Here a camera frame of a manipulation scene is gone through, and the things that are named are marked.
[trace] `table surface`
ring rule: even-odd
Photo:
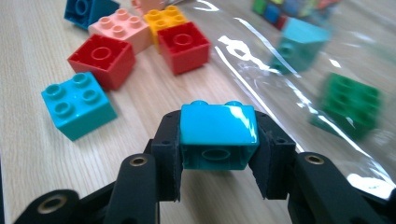
[[[120,2],[131,10],[128,1]],[[13,222],[32,200],[49,191],[73,189],[84,197],[114,181],[120,163],[127,156],[143,151],[163,115],[197,99],[221,105],[236,100],[254,105],[257,110],[271,111],[300,149],[330,157],[343,174],[350,174],[350,170],[364,173],[365,162],[378,161],[390,179],[395,178],[396,153],[391,146],[395,142],[396,121],[391,111],[396,109],[396,79],[391,72],[396,64],[396,26],[392,23],[396,18],[392,1],[341,4],[332,18],[338,25],[335,35],[320,53],[318,62],[302,74],[303,78],[286,79],[256,73],[260,70],[259,63],[250,67],[248,62],[232,58],[219,41],[221,36],[244,40],[253,55],[267,60],[270,50],[263,47],[265,41],[257,36],[247,38],[243,20],[249,21],[272,44],[279,38],[279,32],[251,12],[250,2],[244,5],[237,0],[203,2],[185,1],[179,5],[213,41],[211,62],[175,77],[154,47],[139,53],[134,71],[124,85],[118,91],[106,93],[118,118],[75,142],[54,127],[40,93],[49,84],[64,82],[75,74],[66,59],[87,39],[88,33],[64,20],[65,1],[0,2],[3,21],[0,150],[6,223]],[[207,13],[199,7],[214,7],[219,11]],[[356,45],[356,38],[360,41],[358,48],[352,45]],[[298,88],[309,99],[318,98],[320,83],[325,78],[322,74],[333,66],[329,58],[343,65],[334,72],[384,92],[387,109],[381,119],[383,124],[376,130],[376,136],[358,144],[370,157],[351,150],[343,139],[311,126],[306,121],[309,113],[303,106],[299,107],[296,95],[290,93]],[[245,84],[253,86],[255,91]],[[380,150],[370,151],[370,147]],[[181,202],[161,203],[161,220],[162,223],[290,223],[287,202],[264,201],[249,169],[184,171]]]

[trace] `wooden table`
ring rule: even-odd
[[[120,2],[131,10],[129,1]],[[219,41],[222,36],[242,40],[255,58],[268,64],[270,50],[248,32],[243,21],[272,45],[276,45],[279,32],[251,12],[250,2],[210,1],[219,11],[197,9],[208,8],[203,1],[182,2],[179,6],[186,16],[212,40],[211,62],[175,77],[154,47],[139,53],[125,84],[107,93],[119,117],[71,142],[54,127],[40,93],[49,84],[64,82],[75,74],[66,59],[88,33],[64,20],[65,1],[1,1],[0,149],[6,223],[13,222],[32,200],[46,192],[73,189],[84,197],[114,181],[122,160],[143,151],[164,114],[197,99],[210,104],[236,100],[255,105],[257,110],[273,113],[300,150],[332,158],[345,175],[359,171],[373,175],[363,166],[377,160],[395,178],[392,145],[396,130],[391,112],[396,109],[395,15],[391,9],[395,3],[379,2],[342,4],[332,18],[332,41],[313,68],[300,77],[265,73],[258,63],[233,57]],[[329,58],[342,67],[334,68]],[[295,90],[315,102],[320,84],[331,70],[385,93],[387,109],[381,127],[376,136],[359,143],[372,158],[311,126],[307,122],[309,106],[299,105],[301,98]],[[181,203],[161,203],[163,223],[290,223],[287,202],[264,201],[249,169],[184,171],[181,195]]]

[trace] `wood grain surface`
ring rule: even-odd
[[[119,2],[132,11],[129,1]],[[265,109],[221,59],[220,52],[226,48],[219,38],[226,35],[233,40],[244,40],[252,54],[267,63],[270,51],[235,18],[249,21],[273,45],[279,32],[251,12],[251,1],[209,1],[219,11],[207,13],[196,9],[207,7],[202,2],[183,1],[179,6],[213,41],[211,62],[175,77],[154,47],[139,53],[134,71],[125,84],[118,91],[107,92],[119,117],[71,142],[54,127],[41,92],[49,84],[64,82],[75,74],[66,59],[87,39],[88,33],[64,20],[65,1],[0,1],[0,150],[6,223],[15,221],[32,200],[49,191],[73,189],[84,197],[114,181],[122,160],[142,152],[163,115],[180,109],[183,104],[197,99],[210,104],[236,100],[255,105],[257,110]],[[364,170],[362,166],[367,158],[350,149],[343,139],[311,126],[307,122],[309,113],[298,106],[295,92],[287,88],[287,81],[315,101],[325,75],[333,69],[329,63],[329,57],[333,57],[344,66],[334,72],[381,89],[388,108],[378,132],[386,131],[387,141],[382,142],[379,151],[369,151],[372,159],[380,160],[394,178],[396,156],[391,146],[394,146],[396,131],[395,115],[391,111],[396,109],[393,29],[396,26],[392,23],[395,14],[389,8],[395,8],[395,4],[379,2],[341,4],[332,19],[338,25],[334,40],[313,68],[303,73],[303,79],[262,75],[257,73],[257,64],[250,69],[248,62],[238,61],[229,53],[225,52],[225,58],[254,87],[304,150],[334,159],[345,175],[351,170]],[[357,4],[363,4],[365,11]],[[353,32],[372,35],[379,44],[360,42],[359,46],[364,48],[357,49],[343,45],[344,40],[356,44],[356,39],[349,39],[356,38]],[[361,145],[365,150],[379,148],[375,140],[369,138]],[[290,223],[287,202],[264,201],[248,168],[224,172],[184,171],[181,203],[161,203],[161,220],[175,224]]]

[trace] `clear plastic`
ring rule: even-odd
[[[177,4],[211,40],[212,63],[269,114],[297,142],[299,151],[330,158],[356,188],[387,199],[396,187],[396,2],[341,2],[325,24],[332,38],[309,70],[280,75],[269,63],[278,57],[281,33],[252,11],[252,1],[170,1]],[[377,128],[354,142],[309,120],[318,115],[318,99],[330,73],[381,90]]]

